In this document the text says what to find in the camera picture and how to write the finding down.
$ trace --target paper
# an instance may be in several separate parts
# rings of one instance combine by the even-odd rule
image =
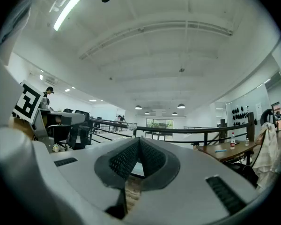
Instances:
[[[255,106],[256,106],[256,113],[257,113],[257,120],[260,120],[262,115],[261,103],[257,103]]]

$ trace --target black railing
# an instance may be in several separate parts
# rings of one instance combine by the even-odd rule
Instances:
[[[95,141],[92,138],[92,135],[97,135],[99,137],[105,138],[106,140],[112,140],[110,138],[104,137],[102,135],[96,134],[97,130],[104,131],[107,133],[112,133],[116,134],[119,136],[125,136],[125,137],[132,137],[130,135],[126,134],[120,134],[117,132],[110,131],[110,127],[116,127],[116,128],[125,128],[128,129],[128,124],[129,123],[119,123],[116,121],[110,121],[110,120],[99,120],[99,119],[90,119],[91,122],[91,132],[90,132],[90,140]],[[95,124],[104,124],[109,126],[109,130],[107,129],[101,129],[96,126],[93,126]],[[220,133],[220,132],[227,132],[231,130],[237,130],[241,128],[246,128],[246,133],[237,135],[236,137],[240,137],[243,135],[247,135],[249,140],[252,142],[254,141],[254,121],[250,120],[249,123],[247,124],[242,124],[242,125],[237,125],[237,126],[232,126],[232,127],[194,127],[193,129],[169,129],[169,128],[154,128],[154,127],[136,127],[136,129],[133,131],[133,135],[136,136],[137,131],[145,131],[145,132],[150,132],[150,133],[156,133],[157,135],[164,135],[166,134],[204,134],[204,140],[202,141],[168,141],[164,140],[165,142],[169,143],[191,143],[193,145],[198,145],[199,143],[204,143],[204,146],[209,145],[212,142],[220,142],[224,141],[227,139],[230,139],[231,137],[224,137],[224,138],[219,138],[215,139],[214,137],[212,140],[208,140],[208,133]]]
[[[119,128],[120,132],[121,131],[128,131],[128,124],[132,124],[132,123],[110,121],[110,120],[101,120],[101,119],[94,119],[94,118],[90,118],[89,121],[90,121],[90,133],[89,133],[89,140],[90,141],[95,141],[97,143],[101,143],[101,142],[95,140],[92,137],[92,135],[104,138],[104,139],[109,140],[109,141],[113,141],[113,139],[105,137],[102,134],[98,134],[98,132],[103,132],[103,133],[106,132],[106,133],[116,134],[116,135],[124,136],[124,137],[132,137],[130,135],[120,134],[120,133],[117,132],[118,128]]]
[[[226,137],[226,138],[221,138],[221,139],[208,140],[208,133],[225,132],[225,131],[231,131],[231,130],[236,130],[236,129],[240,129],[240,128],[247,128],[247,133],[242,134],[242,135],[248,134],[249,124],[242,124],[242,125],[237,125],[237,126],[233,126],[233,127],[215,127],[215,128],[201,128],[201,129],[167,129],[167,128],[153,128],[153,127],[137,127],[136,130],[146,131],[146,132],[156,132],[156,133],[204,134],[203,141],[167,141],[167,140],[165,140],[165,142],[193,143],[193,144],[204,143],[204,146],[206,146],[206,145],[208,145],[208,142],[215,142],[215,141],[219,142],[219,141],[229,139],[229,137]]]

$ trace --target black grille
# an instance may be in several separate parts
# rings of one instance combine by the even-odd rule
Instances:
[[[245,203],[219,176],[207,178],[206,182],[221,200],[230,215],[237,213],[245,207]]]
[[[63,160],[55,161],[54,163],[57,167],[60,167],[60,166],[63,166],[63,165],[69,164],[69,163],[76,162],[76,161],[77,161],[76,158],[70,157],[70,158],[66,158]]]
[[[144,140],[140,140],[139,156],[146,177],[161,169],[166,160],[164,153],[148,145]]]
[[[138,142],[109,160],[109,167],[121,178],[127,179],[138,160]]]

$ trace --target white cloth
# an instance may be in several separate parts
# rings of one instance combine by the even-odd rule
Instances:
[[[274,182],[277,177],[275,169],[279,164],[279,147],[275,126],[267,122],[262,125],[260,133],[264,130],[266,130],[266,135],[261,146],[261,151],[253,166],[254,172],[259,177],[257,181],[257,190],[259,192],[265,190]]]

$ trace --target table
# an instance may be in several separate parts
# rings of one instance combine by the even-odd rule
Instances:
[[[257,145],[255,142],[249,142],[249,146],[245,145],[245,141],[236,141],[239,144],[235,145],[233,150],[230,149],[230,142],[221,143],[218,145],[208,145],[198,147],[199,151],[209,154],[220,162],[231,160],[243,153],[247,156],[247,165],[250,164],[250,151],[253,150]],[[216,150],[227,149],[224,152],[215,152]]]

